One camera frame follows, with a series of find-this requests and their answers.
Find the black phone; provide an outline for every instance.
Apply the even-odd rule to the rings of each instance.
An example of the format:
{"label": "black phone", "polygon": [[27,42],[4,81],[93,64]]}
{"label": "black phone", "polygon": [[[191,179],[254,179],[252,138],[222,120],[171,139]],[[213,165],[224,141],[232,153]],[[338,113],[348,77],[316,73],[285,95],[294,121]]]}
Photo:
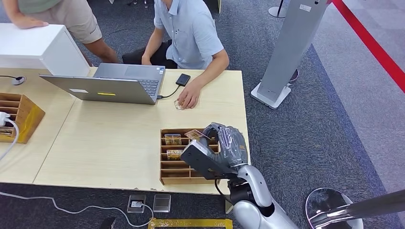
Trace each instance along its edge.
{"label": "black phone", "polygon": [[176,84],[185,87],[190,78],[191,77],[189,75],[181,74],[178,80],[176,81]]}

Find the green shirt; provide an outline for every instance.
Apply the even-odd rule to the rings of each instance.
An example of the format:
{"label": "green shirt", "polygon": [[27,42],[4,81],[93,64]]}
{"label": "green shirt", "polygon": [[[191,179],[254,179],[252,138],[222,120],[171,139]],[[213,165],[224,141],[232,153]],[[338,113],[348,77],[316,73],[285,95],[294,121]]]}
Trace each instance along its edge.
{"label": "green shirt", "polygon": [[18,0],[18,7],[21,13],[39,13],[44,12],[61,0]]}

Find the white box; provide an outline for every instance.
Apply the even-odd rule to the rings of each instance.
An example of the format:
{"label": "white box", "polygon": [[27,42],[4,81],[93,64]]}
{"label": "white box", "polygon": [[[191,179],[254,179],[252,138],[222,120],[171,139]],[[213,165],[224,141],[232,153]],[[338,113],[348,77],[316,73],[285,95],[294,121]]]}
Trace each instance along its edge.
{"label": "white box", "polygon": [[87,76],[90,71],[64,25],[21,30],[0,23],[0,68],[48,69],[52,75]]}

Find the wooden organizer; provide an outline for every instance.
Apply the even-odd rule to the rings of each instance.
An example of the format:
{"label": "wooden organizer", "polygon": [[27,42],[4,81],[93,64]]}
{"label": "wooden organizer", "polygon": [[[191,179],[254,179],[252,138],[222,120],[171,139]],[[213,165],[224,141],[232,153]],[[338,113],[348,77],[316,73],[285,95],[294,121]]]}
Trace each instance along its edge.
{"label": "wooden organizer", "polygon": [[[26,144],[41,122],[45,112],[25,95],[0,93],[0,112],[10,114],[20,134],[17,143]],[[0,142],[12,142],[16,136],[11,123],[0,126]]]}
{"label": "wooden organizer", "polygon": [[[199,172],[192,169],[184,161],[169,161],[167,160],[167,150],[181,149],[184,150],[189,144],[189,139],[184,134],[198,130],[200,132],[203,129],[162,129],[160,132],[160,181],[163,185],[183,185],[183,184],[213,184],[214,180],[206,180]],[[180,134],[181,146],[167,146],[164,135],[166,134]],[[218,152],[218,142],[214,139],[209,144],[210,148],[214,152]]]}

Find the wooden desk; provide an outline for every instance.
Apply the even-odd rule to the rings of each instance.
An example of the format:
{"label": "wooden desk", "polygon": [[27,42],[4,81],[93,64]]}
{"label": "wooden desk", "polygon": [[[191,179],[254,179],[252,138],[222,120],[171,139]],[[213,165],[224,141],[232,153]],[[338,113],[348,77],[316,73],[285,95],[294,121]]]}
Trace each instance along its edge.
{"label": "wooden desk", "polygon": [[[12,85],[10,78],[0,77],[0,92],[25,94],[46,112],[28,144],[16,144],[0,161],[0,182],[31,184],[34,181],[75,100],[39,78],[38,73],[49,74],[46,70],[0,68],[0,75],[27,77],[27,81],[18,86]],[[0,143],[0,153],[9,145]]]}
{"label": "wooden desk", "polygon": [[[181,73],[194,78],[201,72],[167,70],[160,94],[173,92]],[[33,183],[218,194],[213,185],[160,183],[160,129],[204,128],[219,122],[238,128],[248,144],[242,74],[224,72],[203,89],[199,104],[192,110],[176,110],[173,102],[180,92],[155,106],[76,99]],[[31,140],[30,145],[43,145],[43,140]],[[229,193],[226,181],[220,188]]]}

